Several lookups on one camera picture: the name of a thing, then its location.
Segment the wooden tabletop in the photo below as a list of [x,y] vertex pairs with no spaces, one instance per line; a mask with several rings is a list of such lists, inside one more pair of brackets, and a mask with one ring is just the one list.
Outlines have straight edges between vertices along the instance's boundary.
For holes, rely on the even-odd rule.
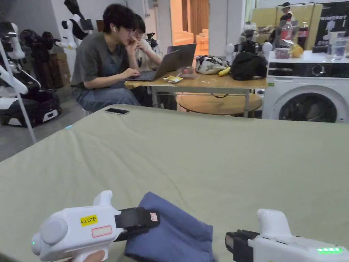
[[196,79],[183,79],[177,84],[170,84],[164,80],[164,77],[169,75],[176,76],[175,71],[167,73],[161,78],[153,82],[148,81],[126,81],[125,85],[127,88],[132,89],[138,86],[169,86],[169,87],[191,87],[191,88],[226,88],[226,89],[253,89],[253,88],[267,88],[267,82],[265,79],[250,80],[250,81],[237,81],[231,76],[226,75],[220,77],[218,74],[215,75],[204,75],[198,74]]

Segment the smartphone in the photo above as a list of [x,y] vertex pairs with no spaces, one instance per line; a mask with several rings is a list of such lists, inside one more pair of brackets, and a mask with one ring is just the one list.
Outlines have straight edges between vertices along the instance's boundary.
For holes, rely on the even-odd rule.
[[117,115],[126,115],[129,113],[127,110],[117,109],[117,108],[109,108],[105,112]]

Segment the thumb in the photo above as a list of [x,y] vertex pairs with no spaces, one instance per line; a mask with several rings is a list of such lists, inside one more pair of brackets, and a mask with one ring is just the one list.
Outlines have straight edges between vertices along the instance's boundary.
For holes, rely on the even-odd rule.
[[104,258],[105,252],[104,250],[100,250],[96,253],[90,254],[84,262],[101,262]]

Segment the folded blue towel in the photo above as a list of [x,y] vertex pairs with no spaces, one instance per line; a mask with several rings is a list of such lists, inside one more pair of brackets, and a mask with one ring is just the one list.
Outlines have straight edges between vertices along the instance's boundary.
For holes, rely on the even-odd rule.
[[125,255],[137,261],[212,262],[213,228],[149,192],[139,206],[157,210],[160,225],[128,239]]

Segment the hair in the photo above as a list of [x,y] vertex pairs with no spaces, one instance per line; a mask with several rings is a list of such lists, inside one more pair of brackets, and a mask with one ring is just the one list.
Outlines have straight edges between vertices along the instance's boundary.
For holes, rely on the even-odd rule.
[[135,14],[136,23],[138,24],[138,30],[140,30],[143,34],[146,32],[146,25],[144,24],[144,20],[140,15]]
[[114,3],[109,5],[103,13],[104,29],[103,32],[110,34],[110,24],[114,24],[118,29],[136,29],[138,24],[135,19],[135,13],[126,6]]

